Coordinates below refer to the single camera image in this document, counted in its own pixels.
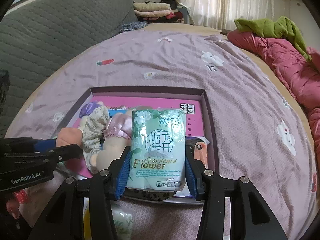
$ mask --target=quilted fabric cover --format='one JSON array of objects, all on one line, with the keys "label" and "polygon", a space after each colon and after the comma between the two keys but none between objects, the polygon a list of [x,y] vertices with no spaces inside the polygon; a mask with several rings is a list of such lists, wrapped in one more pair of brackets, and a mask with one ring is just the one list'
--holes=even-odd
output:
[{"label": "quilted fabric cover", "polygon": [[0,68],[10,88],[0,117],[0,136],[32,92],[87,48],[137,21],[133,0],[36,0],[0,22]]},{"label": "quilted fabric cover", "polygon": [[250,32],[239,33],[238,30],[228,33],[227,37],[237,47],[261,56],[292,97],[304,106],[315,142],[318,168],[320,168],[319,72],[285,39],[260,38]]}]

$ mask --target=white gardenia flower print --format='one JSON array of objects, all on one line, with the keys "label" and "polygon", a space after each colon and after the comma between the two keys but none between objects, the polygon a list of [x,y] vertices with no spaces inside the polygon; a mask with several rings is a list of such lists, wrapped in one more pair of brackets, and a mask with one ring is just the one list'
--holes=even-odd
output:
[{"label": "white gardenia flower print", "polygon": [[150,120],[151,115],[150,112],[148,111],[140,111],[140,112],[136,112],[136,117],[134,118],[134,121],[137,122],[138,124],[142,124],[145,121]]}]

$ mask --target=green blanket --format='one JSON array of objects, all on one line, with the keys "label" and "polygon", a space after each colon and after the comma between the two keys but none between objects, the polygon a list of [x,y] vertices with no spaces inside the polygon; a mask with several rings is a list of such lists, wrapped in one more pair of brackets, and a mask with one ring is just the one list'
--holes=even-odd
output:
[{"label": "green blanket", "polygon": [[236,19],[235,24],[240,32],[253,32],[263,38],[286,39],[306,60],[311,60],[299,28],[285,16],[281,16],[276,22],[270,19]]}]

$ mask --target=white curtain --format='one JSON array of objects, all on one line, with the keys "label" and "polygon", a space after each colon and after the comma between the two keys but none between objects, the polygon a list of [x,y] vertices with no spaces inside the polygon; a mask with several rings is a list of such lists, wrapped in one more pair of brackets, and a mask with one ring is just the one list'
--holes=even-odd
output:
[{"label": "white curtain", "polygon": [[237,18],[274,19],[274,0],[177,0],[188,8],[192,23],[234,30]]}]

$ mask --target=metal bolt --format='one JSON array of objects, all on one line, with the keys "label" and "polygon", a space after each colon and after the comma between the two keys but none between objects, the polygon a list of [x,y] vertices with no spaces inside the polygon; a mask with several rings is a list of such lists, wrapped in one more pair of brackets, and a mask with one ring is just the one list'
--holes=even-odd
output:
[{"label": "metal bolt", "polygon": [[105,177],[105,176],[108,176],[109,175],[109,171],[108,170],[102,170],[100,171],[100,175]]},{"label": "metal bolt", "polygon": [[241,177],[240,180],[243,183],[248,183],[249,182],[249,179],[247,177]]},{"label": "metal bolt", "polygon": [[204,174],[207,176],[212,176],[213,175],[213,171],[212,170],[205,170]]},{"label": "metal bolt", "polygon": [[74,180],[75,179],[73,177],[66,178],[66,183],[71,184],[72,182],[74,182]]}]

